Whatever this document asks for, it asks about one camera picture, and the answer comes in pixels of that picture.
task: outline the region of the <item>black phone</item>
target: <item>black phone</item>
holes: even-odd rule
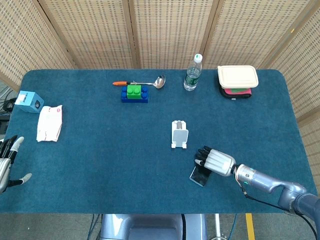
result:
[[[189,179],[199,186],[204,187],[209,179],[211,172],[211,170],[205,168],[204,166],[196,165]]]

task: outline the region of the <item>bottle cap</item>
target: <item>bottle cap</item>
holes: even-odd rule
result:
[[[200,53],[197,53],[196,55],[194,55],[194,61],[199,64],[202,61],[202,55]]]

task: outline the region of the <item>yellow line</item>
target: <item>yellow line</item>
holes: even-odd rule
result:
[[[248,230],[248,240],[255,240],[254,222],[252,221],[252,214],[245,214],[246,229]]]

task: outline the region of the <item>robotic hand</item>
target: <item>robotic hand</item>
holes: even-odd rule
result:
[[[31,173],[28,173],[23,178],[10,180],[11,167],[15,162],[18,149],[24,141],[24,137],[21,136],[16,139],[17,136],[13,136],[5,141],[0,141],[0,194],[5,192],[7,188],[26,183],[32,176]]]
[[[198,151],[199,154],[196,155],[196,159],[194,160],[197,164],[225,177],[234,175],[236,182],[241,187],[246,198],[260,203],[266,203],[248,196],[243,184],[260,189],[268,194],[271,194],[275,188],[283,188],[278,200],[279,207],[269,203],[266,204],[292,214],[308,216],[315,222],[316,231],[319,233],[320,198],[311,193],[307,193],[307,189],[302,185],[295,182],[281,181],[244,164],[237,165],[232,156],[207,146],[204,146],[203,149],[199,149]]]

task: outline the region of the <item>spoon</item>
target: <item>spoon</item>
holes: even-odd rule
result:
[[[166,76],[160,75],[157,77],[154,83],[151,82],[130,82],[130,81],[115,81],[113,85],[115,86],[127,86],[127,85],[153,85],[157,89],[162,88],[166,83]]]

